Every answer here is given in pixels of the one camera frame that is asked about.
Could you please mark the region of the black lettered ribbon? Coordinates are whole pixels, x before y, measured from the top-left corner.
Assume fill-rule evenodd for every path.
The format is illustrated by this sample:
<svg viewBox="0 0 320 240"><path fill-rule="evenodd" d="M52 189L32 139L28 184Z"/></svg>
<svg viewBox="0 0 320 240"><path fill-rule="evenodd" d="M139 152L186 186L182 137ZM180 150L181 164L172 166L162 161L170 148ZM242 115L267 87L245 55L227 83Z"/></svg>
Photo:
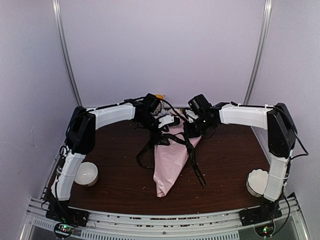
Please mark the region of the black lettered ribbon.
<svg viewBox="0 0 320 240"><path fill-rule="evenodd" d="M136 162L138 163L138 165L145 169L154 169L155 168L154 166L144 165L142 163L142 158L144 154L148 150L153 150L157 145L169 146L170 140L173 140L174 142L180 145L186 146L186 150L188 154L187 161L191 165L195 173L195 176L200 183L201 188L204 189L207 183L204 178L204 175L202 174L198 166L195 148L191 144L191 141L188 139L188 135L184 132L179 132L177 134L164 133L160 135L158 134L158 135L151 136L149 141L146 143L146 145L140 150L140 152L136 156Z"/></svg>

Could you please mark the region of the purple pink wrapping paper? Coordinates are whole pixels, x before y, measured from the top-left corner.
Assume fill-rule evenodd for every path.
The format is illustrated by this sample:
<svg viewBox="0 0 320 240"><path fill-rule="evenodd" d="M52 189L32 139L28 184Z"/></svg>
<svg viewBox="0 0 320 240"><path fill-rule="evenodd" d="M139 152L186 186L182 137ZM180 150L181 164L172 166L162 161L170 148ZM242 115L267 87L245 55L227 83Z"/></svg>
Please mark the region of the purple pink wrapping paper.
<svg viewBox="0 0 320 240"><path fill-rule="evenodd" d="M170 145L157 145L154 149L154 173L153 181L158 198L165 197L176 183L183 168L185 167L189 154L187 147L172 139Z"/></svg>

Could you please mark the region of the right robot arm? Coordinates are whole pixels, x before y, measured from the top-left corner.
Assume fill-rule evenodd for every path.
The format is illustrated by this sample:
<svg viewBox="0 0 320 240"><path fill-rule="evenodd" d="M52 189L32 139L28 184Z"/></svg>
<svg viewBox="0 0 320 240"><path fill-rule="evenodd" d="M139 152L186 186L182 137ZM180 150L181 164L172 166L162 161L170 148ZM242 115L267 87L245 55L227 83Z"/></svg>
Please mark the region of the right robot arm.
<svg viewBox="0 0 320 240"><path fill-rule="evenodd" d="M194 114L183 127L189 138L199 137L210 128L219 125L246 126L252 130L266 131L267 143L260 147L269 163L269 170L254 169L246 179L247 191L261 198L260 206L239 212L241 224L249 226L271 222L282 216L279 201L284 197L284 188L290 177L296 143L303 145L287 105L247 105L236 102L209 103L203 94L188 101Z"/></svg>

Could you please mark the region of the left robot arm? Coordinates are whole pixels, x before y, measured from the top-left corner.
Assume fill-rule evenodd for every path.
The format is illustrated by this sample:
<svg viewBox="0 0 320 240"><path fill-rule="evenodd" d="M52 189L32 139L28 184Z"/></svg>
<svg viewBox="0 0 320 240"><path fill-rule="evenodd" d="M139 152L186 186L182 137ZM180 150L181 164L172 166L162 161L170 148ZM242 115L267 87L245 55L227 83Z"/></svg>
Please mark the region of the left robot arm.
<svg viewBox="0 0 320 240"><path fill-rule="evenodd" d="M47 197L48 219L74 227L87 225L89 212L70 208L69 200L79 167L95 147L96 130L113 123L133 120L151 133L159 135L164 126L174 122L171 115L159 118L153 116L160 101L149 93L145 97L130 98L112 105L94 108L78 106L74 109L65 135L64 164L57 167L56 177Z"/></svg>

